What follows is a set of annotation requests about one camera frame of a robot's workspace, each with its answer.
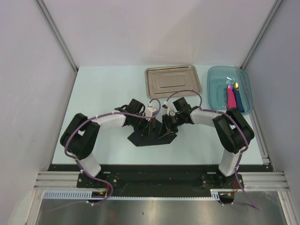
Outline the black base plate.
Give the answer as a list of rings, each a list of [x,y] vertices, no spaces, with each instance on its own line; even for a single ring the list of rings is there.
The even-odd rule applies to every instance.
[[[217,165],[103,165],[96,179],[81,173],[78,188],[104,189],[111,184],[114,197],[209,197],[212,189],[236,191],[241,175],[223,176]]]

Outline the blue rolled napkin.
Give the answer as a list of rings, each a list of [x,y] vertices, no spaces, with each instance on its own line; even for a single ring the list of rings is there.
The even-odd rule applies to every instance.
[[[237,82],[233,83],[233,89],[232,90],[233,90],[234,95],[235,95],[237,108],[239,109],[239,111],[241,113],[244,113],[245,109],[244,109],[243,104],[242,104],[242,100],[241,100],[241,96],[240,96],[240,92],[239,92],[239,85],[238,85]]]

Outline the dark knife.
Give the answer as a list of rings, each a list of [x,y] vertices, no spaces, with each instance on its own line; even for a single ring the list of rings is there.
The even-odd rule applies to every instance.
[[[151,125],[152,125],[152,129],[155,129],[155,128],[156,128],[156,119],[155,119],[155,118],[153,118],[153,119],[151,120]]]

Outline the pink rolled napkin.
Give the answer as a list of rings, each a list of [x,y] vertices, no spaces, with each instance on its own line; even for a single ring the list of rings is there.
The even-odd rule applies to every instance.
[[[230,85],[230,84],[228,85],[228,87],[226,89],[226,93],[227,93],[227,108],[228,109],[237,108],[236,99],[235,99],[232,85]]]

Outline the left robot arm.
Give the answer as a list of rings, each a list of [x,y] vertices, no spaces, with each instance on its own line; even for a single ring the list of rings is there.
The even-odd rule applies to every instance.
[[[100,131],[131,126],[134,131],[146,136],[146,130],[161,110],[150,100],[147,106],[132,99],[129,104],[117,107],[109,113],[87,117],[76,114],[60,138],[65,155],[75,160],[82,173],[88,174],[87,182],[97,188],[103,184],[101,166],[93,156],[94,145]]]

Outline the blue plastic bin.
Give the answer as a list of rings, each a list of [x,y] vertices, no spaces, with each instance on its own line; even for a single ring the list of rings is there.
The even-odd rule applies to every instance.
[[[253,110],[253,98],[248,74],[241,68],[213,66],[208,70],[208,103],[211,109],[237,107],[242,115]]]

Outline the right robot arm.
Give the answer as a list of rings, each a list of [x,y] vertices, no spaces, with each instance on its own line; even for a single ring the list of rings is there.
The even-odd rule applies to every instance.
[[[230,108],[224,112],[203,109],[200,106],[191,107],[184,97],[174,101],[173,105],[175,112],[167,101],[164,102],[166,114],[162,116],[158,137],[165,138],[176,134],[178,127],[183,124],[206,125],[215,128],[224,147],[221,163],[218,166],[220,174],[216,176],[216,182],[221,188],[229,187],[233,183],[232,175],[239,168],[242,154],[255,137],[251,126],[237,108]]]

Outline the aluminium frame rail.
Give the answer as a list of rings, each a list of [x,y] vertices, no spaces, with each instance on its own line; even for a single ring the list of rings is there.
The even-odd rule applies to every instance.
[[[71,52],[68,48],[68,46],[66,45],[66,42],[63,38],[63,36],[61,35],[49,9],[47,8],[45,2],[43,0],[34,0],[34,2],[36,3],[41,15],[43,16],[46,24],[48,25],[54,39],[56,40],[59,48],[61,49],[64,57],[66,58],[69,66],[72,68],[72,70],[77,74],[78,73],[78,66],[75,63],[75,60],[73,59]]]

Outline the silver metal tray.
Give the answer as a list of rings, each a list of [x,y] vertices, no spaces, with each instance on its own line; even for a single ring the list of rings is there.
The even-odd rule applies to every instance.
[[[192,65],[148,68],[145,81],[150,98],[167,98],[180,90],[202,92],[197,70]]]

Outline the black paper napkin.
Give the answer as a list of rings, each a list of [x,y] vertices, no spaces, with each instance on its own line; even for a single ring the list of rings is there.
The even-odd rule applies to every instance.
[[[155,127],[149,125],[148,129],[146,129],[148,135],[142,136],[137,131],[134,131],[127,139],[136,147],[170,144],[177,135],[167,134],[165,136],[160,136],[161,128],[162,123],[156,120]]]

